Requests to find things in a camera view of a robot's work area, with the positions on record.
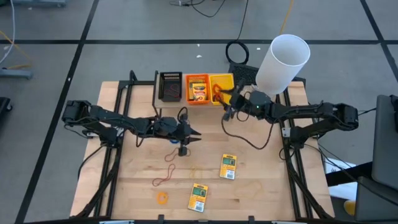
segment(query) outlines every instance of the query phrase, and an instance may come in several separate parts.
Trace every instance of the orange bin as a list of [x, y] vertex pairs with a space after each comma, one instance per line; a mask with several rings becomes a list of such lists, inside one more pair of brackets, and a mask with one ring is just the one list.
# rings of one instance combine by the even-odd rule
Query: orange bin
[[[207, 88], [207, 100], [202, 100], [202, 101], [194, 101], [194, 100], [189, 100], [189, 81], [190, 80], [203, 80], [204, 83], [206, 83], [206, 88]], [[196, 74], [196, 75], [186, 75], [185, 76], [185, 82], [186, 82], [186, 88], [185, 92], [187, 94], [187, 102], [188, 104], [191, 105], [200, 105], [200, 104], [207, 104], [210, 102], [210, 84], [209, 84], [209, 75], [208, 74]]]

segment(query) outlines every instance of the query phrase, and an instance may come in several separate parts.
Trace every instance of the orange rubber band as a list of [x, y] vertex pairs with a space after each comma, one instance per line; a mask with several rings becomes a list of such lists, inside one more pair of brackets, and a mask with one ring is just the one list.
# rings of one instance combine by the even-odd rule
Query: orange rubber band
[[159, 192], [159, 193], [157, 194], [156, 200], [157, 200], [157, 203], [158, 203], [159, 205], [164, 205], [164, 204], [166, 204], [167, 201], [168, 201], [168, 199], [169, 199], [169, 195], [168, 195], [168, 193], [166, 193], [166, 192]]

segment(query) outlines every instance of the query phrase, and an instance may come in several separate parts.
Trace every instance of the wooden tabletop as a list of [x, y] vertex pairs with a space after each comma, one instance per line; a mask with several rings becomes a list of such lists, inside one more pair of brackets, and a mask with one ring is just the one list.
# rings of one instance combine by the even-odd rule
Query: wooden tabletop
[[[103, 82], [97, 104], [113, 110], [117, 87], [118, 82]], [[153, 86], [133, 86], [129, 116], [154, 116], [152, 94]], [[303, 83], [292, 82], [289, 94], [292, 105], [307, 104]], [[120, 111], [123, 111], [123, 105], [122, 101]], [[177, 108], [162, 110], [162, 116], [176, 117], [177, 113]], [[256, 220], [294, 220], [286, 165], [278, 157], [282, 149], [279, 125], [274, 125], [268, 146], [256, 150], [223, 132], [220, 125], [222, 114], [221, 107], [189, 108], [190, 124], [202, 133], [202, 140], [188, 145], [192, 152], [189, 157], [177, 156], [172, 162], [165, 162], [164, 157], [175, 149], [175, 144], [162, 139], [146, 139], [137, 148], [135, 136], [127, 133], [112, 218], [155, 220], [159, 214], [163, 214], [166, 220], [247, 220], [250, 215], [254, 215]], [[297, 126], [306, 126], [311, 122], [311, 119], [295, 120]], [[250, 117], [246, 122], [237, 119], [225, 122], [225, 128], [232, 134], [241, 135], [255, 145], [262, 146], [270, 124]], [[97, 149], [99, 143], [98, 138], [88, 140], [85, 157]], [[309, 139], [307, 144], [318, 147], [314, 139]], [[104, 152], [102, 150], [90, 159], [81, 170], [71, 215], [80, 212], [98, 189]], [[320, 153], [311, 147], [305, 147], [301, 152], [308, 189], [326, 212], [334, 216]], [[235, 180], [219, 177], [223, 154], [238, 157]], [[172, 178], [158, 187], [152, 186], [154, 178], [167, 176], [167, 168], [171, 163], [176, 166]], [[193, 183], [209, 186], [203, 213], [187, 208]], [[297, 191], [304, 217], [302, 195], [299, 188]], [[157, 203], [159, 192], [169, 195], [165, 205]], [[105, 213], [107, 200], [108, 191], [104, 195], [101, 214]]]

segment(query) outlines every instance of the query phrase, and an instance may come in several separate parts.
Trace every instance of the yellow object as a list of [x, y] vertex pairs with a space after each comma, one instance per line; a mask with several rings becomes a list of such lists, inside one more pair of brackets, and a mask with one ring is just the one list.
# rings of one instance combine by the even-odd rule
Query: yellow object
[[208, 187], [200, 184], [193, 184], [191, 197], [189, 198], [188, 209], [197, 212], [205, 210], [205, 202], [207, 197]]
[[25, 53], [18, 45], [14, 44], [13, 41], [3, 32], [0, 30], [0, 34], [4, 36], [4, 38], [6, 38], [6, 40], [8, 40], [8, 42], [10, 42], [10, 44], [14, 45], [14, 47], [21, 53], [23, 54], [29, 61], [29, 64], [26, 65], [15, 65], [15, 66], [11, 66], [8, 67], [7, 69], [18, 69], [18, 68], [29, 68], [32, 66], [32, 59], [29, 57], [29, 55], [27, 53]]
[[223, 154], [221, 159], [220, 177], [234, 180], [236, 171], [236, 156]]
[[156, 199], [157, 199], [157, 203], [159, 205], [164, 205], [164, 204], [167, 203], [167, 200], [169, 199], [169, 195], [166, 192], [159, 192], [157, 194], [157, 198]]
[[[233, 74], [221, 74], [221, 75], [210, 75], [210, 95], [211, 95], [211, 102], [213, 105], [221, 105], [220, 102], [218, 102], [216, 99], [214, 99], [215, 96], [215, 90], [213, 86], [217, 84], [221, 87], [222, 90], [230, 90], [234, 88], [234, 77]], [[222, 93], [223, 96], [223, 101], [227, 104], [229, 104], [229, 100], [231, 99], [231, 95], [224, 94]]]
[[193, 100], [195, 101], [207, 100], [206, 83], [193, 83], [192, 92], [193, 92]]
[[193, 89], [192, 85], [194, 83], [204, 83], [203, 80], [189, 80], [189, 100], [193, 100]]
[[348, 215], [354, 216], [355, 215], [355, 201], [347, 200], [344, 202], [344, 210]]
[[284, 19], [284, 23], [282, 24], [282, 27], [280, 28], [279, 35], [282, 35], [282, 33], [284, 32], [287, 18], [289, 17], [290, 11], [292, 10], [292, 7], [293, 7], [293, 1], [294, 0], [290, 0], [289, 9], [287, 10], [287, 13], [286, 13], [286, 16]]

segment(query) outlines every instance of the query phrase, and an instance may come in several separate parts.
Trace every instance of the yellow bin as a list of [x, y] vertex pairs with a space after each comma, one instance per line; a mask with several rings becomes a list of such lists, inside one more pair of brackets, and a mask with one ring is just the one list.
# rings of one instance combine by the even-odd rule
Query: yellow bin
[[[220, 74], [220, 75], [209, 75], [210, 77], [210, 93], [211, 93], [211, 102], [214, 105], [221, 105], [220, 102], [214, 101], [213, 97], [215, 93], [213, 93], [213, 85], [218, 84], [222, 90], [230, 90], [234, 88], [234, 77], [232, 73], [228, 74]], [[224, 102], [229, 104], [229, 100], [231, 99], [231, 95], [223, 94]]]

